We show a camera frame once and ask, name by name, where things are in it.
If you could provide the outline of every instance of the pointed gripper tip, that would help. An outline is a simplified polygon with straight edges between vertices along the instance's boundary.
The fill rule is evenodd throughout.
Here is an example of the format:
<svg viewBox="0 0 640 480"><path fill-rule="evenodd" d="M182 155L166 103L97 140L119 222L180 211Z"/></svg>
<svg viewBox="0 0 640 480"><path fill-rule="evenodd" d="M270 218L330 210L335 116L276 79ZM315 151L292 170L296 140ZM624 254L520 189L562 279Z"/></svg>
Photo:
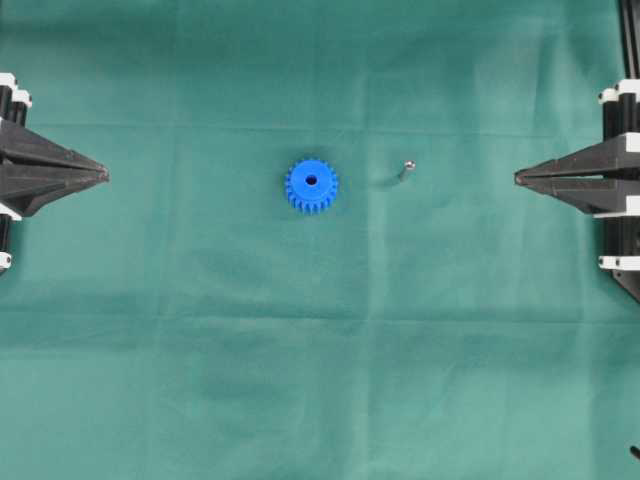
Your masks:
<svg viewBox="0 0 640 480"><path fill-rule="evenodd" d="M514 173L513 180L514 180L516 185L522 186L522 185L524 185L526 183L525 182L524 172L525 172L524 170L519 170L516 173Z"/></svg>
<svg viewBox="0 0 640 480"><path fill-rule="evenodd" d="M98 174L98 179L102 183L109 183L111 181L111 174L109 173L109 170L107 170L105 167L102 167L101 172Z"/></svg>

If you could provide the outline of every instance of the blue gear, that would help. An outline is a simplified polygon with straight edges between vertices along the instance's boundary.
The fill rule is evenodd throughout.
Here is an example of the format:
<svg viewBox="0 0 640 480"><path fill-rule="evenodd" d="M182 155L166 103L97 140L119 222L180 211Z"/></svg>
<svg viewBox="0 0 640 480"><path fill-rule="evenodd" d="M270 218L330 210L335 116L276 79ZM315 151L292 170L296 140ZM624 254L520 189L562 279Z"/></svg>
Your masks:
<svg viewBox="0 0 640 480"><path fill-rule="evenodd" d="M292 207L303 213L320 213L338 194L338 175L317 158L305 158L289 169L285 193Z"/></svg>

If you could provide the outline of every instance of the small metal screw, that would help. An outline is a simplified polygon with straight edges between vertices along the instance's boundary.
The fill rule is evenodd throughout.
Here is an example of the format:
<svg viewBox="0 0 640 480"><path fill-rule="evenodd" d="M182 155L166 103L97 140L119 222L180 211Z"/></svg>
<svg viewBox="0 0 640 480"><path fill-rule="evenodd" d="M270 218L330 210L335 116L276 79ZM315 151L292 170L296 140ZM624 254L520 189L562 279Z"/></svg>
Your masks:
<svg viewBox="0 0 640 480"><path fill-rule="evenodd" d="M416 169L416 162L414 162L413 160L407 160L406 162L404 162L404 168L400 172L400 175L398 175L398 180L400 180L401 182L404 182L409 176L409 174L413 172L415 169Z"/></svg>

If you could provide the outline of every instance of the white connector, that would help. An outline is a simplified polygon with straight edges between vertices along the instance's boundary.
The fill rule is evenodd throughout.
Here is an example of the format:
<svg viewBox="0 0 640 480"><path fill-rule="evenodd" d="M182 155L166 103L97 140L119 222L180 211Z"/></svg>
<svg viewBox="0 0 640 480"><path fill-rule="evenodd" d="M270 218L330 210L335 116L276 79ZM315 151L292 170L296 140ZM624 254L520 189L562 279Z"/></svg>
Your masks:
<svg viewBox="0 0 640 480"><path fill-rule="evenodd" d="M0 87L10 87L11 90L18 88L18 82L13 73L0 73Z"/></svg>
<svg viewBox="0 0 640 480"><path fill-rule="evenodd" d="M14 90L12 101L24 103L27 108L31 108L33 102L31 101L31 94L26 90Z"/></svg>

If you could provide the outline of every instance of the green fabric backdrop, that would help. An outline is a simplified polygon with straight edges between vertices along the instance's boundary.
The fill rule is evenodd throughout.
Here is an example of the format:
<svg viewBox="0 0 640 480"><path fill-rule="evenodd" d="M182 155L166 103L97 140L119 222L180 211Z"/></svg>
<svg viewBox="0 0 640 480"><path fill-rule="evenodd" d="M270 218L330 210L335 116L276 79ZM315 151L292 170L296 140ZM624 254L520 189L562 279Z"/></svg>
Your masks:
<svg viewBox="0 0 640 480"><path fill-rule="evenodd" d="M16 228L0 477L623 479L639 307L513 172L600 141L608 0L4 0L112 183ZM284 199L305 154L334 207ZM414 159L410 180L393 185Z"/></svg>

